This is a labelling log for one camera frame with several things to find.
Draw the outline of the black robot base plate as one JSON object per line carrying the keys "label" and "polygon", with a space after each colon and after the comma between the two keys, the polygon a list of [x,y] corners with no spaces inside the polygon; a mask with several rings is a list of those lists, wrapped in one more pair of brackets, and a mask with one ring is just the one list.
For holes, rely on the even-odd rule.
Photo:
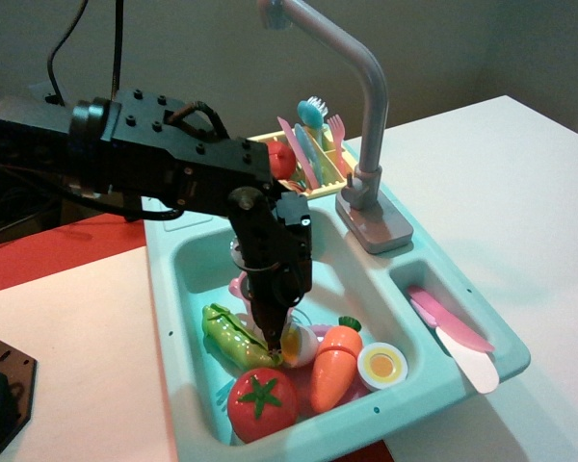
{"label": "black robot base plate", "polygon": [[31,419],[38,362],[0,340],[0,454]]}

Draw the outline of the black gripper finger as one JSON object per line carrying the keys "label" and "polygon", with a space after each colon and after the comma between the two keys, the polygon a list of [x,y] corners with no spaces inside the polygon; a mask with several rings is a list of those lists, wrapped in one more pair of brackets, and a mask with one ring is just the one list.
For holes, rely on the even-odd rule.
{"label": "black gripper finger", "polygon": [[264,333],[265,342],[269,355],[279,357],[282,355],[281,334],[276,331]]}

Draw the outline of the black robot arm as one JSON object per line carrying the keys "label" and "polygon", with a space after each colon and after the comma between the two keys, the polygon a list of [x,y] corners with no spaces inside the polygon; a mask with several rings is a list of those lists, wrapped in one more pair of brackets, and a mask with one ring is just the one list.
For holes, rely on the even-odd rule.
{"label": "black robot arm", "polygon": [[266,144],[231,138],[201,102],[184,104],[141,90],[73,108],[0,99],[0,170],[105,213],[110,193],[150,197],[171,220],[185,212],[225,217],[235,264],[248,277],[250,311],[268,349],[278,352],[289,310],[312,284],[311,220],[304,195],[273,176]]}

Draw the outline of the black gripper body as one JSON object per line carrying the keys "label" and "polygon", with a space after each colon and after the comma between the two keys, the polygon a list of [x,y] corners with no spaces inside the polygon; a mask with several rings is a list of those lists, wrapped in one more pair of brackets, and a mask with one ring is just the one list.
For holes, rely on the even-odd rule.
{"label": "black gripper body", "polygon": [[266,337],[279,337],[290,308],[312,288],[312,233],[307,198],[293,191],[272,200],[252,187],[228,196],[228,218],[247,273],[250,309]]}

